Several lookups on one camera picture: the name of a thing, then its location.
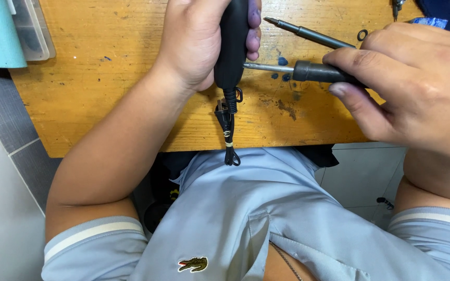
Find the left hand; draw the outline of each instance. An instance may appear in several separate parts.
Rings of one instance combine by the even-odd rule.
[[[261,0],[249,1],[247,58],[258,59]],[[159,55],[151,72],[174,81],[185,96],[209,88],[221,48],[220,20],[230,0],[169,0]]]

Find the hand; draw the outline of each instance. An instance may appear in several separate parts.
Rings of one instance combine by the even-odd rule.
[[[247,58],[258,58],[261,0],[249,1]],[[174,80],[186,96],[209,88],[221,47],[220,20],[230,0],[169,0],[153,71]]]
[[[449,31],[393,23],[369,34],[360,50],[337,49],[323,62],[386,100],[378,105],[364,89],[347,83],[329,87],[368,138],[450,157]]]

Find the cable strain relief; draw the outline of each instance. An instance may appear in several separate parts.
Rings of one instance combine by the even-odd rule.
[[[223,89],[223,96],[225,97],[225,103],[227,104],[227,112],[230,114],[237,113],[237,99],[235,96],[235,88]]]

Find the gray tile wall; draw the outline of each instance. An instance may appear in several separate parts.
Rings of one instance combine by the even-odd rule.
[[[48,157],[7,69],[0,68],[0,141],[40,208],[61,158]]]

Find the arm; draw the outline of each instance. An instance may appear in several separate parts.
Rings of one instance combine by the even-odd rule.
[[[355,75],[386,100],[334,84],[364,134],[409,146],[396,209],[450,208],[450,32],[394,23],[372,32],[360,50],[342,48],[323,59]]]
[[[77,143],[49,191],[46,240],[113,215],[137,219],[127,196],[147,174],[187,100],[213,83],[220,20],[230,0],[170,0],[159,55],[147,75]],[[258,58],[260,1],[250,1],[250,60]]]

